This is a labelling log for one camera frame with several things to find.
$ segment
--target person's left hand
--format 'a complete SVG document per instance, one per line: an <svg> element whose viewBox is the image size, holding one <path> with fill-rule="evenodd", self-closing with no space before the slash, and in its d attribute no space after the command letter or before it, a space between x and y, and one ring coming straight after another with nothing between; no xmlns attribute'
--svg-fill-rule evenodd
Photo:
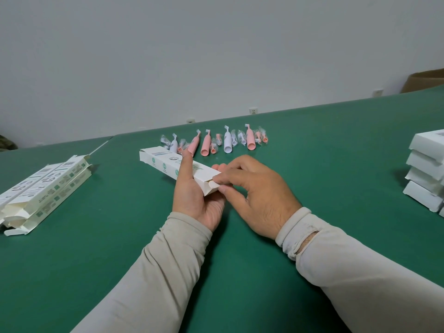
<svg viewBox="0 0 444 333"><path fill-rule="evenodd" d="M213 165L212 168L223 172L226 164ZM182 151L182 162L174 188L173 211L184 213L214 232L222 217L225 197L220 192L203 196L197 182L193 179L193 157L190 152Z"/></svg>

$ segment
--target white long sleeve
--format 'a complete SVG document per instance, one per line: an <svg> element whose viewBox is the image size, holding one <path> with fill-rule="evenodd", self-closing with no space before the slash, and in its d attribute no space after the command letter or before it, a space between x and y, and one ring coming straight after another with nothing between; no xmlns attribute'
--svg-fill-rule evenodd
<svg viewBox="0 0 444 333"><path fill-rule="evenodd" d="M171 213L119 283L73 333L177 332L211 231Z"/></svg>
<svg viewBox="0 0 444 333"><path fill-rule="evenodd" d="M303 240L319 231L296 255ZM444 332L444 289L299 209L276 238L354 333Z"/></svg>

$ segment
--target person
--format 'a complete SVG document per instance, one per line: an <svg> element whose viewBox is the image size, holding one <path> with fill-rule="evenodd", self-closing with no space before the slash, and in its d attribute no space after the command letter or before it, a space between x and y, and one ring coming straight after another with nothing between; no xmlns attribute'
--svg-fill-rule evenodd
<svg viewBox="0 0 444 333"><path fill-rule="evenodd" d="M352 332L443 332L444 289L364 246L303 207L279 174L249 156L214 165L219 192L203 197L183 152L173 208L122 280L74 328L177 332L225 199L297 271L319 286ZM245 188L245 198L232 185Z"/></svg>

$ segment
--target person's right arm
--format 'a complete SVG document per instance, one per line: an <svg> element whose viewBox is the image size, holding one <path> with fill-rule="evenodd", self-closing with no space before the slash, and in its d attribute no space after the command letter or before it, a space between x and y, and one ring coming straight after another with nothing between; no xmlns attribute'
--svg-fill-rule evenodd
<svg viewBox="0 0 444 333"><path fill-rule="evenodd" d="M316 217L274 171L249 156L214 177L239 215L274 239L320 286L352 332L442 332L444 289ZM227 185L242 186L248 199Z"/></svg>

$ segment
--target person's left arm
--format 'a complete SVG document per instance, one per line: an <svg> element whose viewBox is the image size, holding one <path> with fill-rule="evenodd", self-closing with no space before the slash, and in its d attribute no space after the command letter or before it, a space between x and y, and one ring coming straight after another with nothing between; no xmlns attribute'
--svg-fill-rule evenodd
<svg viewBox="0 0 444 333"><path fill-rule="evenodd" d="M205 249L222 217L224 197L203 197L193 158L183 152L173 212L108 295L73 333L177 332ZM222 170L225 165L213 168Z"/></svg>

